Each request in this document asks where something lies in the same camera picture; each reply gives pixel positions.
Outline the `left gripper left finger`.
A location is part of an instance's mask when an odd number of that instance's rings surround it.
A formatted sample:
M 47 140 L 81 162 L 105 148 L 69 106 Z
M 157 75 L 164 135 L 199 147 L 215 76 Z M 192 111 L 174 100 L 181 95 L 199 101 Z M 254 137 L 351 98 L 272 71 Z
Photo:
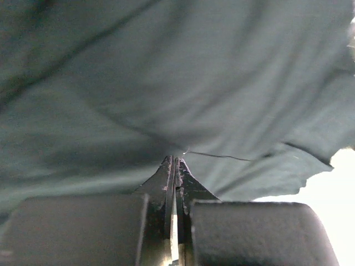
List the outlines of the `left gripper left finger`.
M 6 222 L 2 265 L 169 265 L 174 159 L 131 194 L 32 197 Z

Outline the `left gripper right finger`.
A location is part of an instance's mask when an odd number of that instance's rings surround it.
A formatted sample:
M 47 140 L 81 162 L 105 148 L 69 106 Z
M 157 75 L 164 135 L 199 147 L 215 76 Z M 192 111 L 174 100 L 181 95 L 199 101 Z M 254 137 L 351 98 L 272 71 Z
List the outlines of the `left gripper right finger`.
M 180 265 L 338 265 L 311 207 L 223 202 L 175 160 Z

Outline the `black t-shirt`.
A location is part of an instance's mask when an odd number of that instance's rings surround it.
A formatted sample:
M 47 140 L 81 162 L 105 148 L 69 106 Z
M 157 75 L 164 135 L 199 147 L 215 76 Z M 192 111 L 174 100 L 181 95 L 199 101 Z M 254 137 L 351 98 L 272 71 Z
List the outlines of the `black t-shirt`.
M 216 196 L 297 193 L 354 144 L 351 1 L 2 1 L 1 218 L 182 156 Z

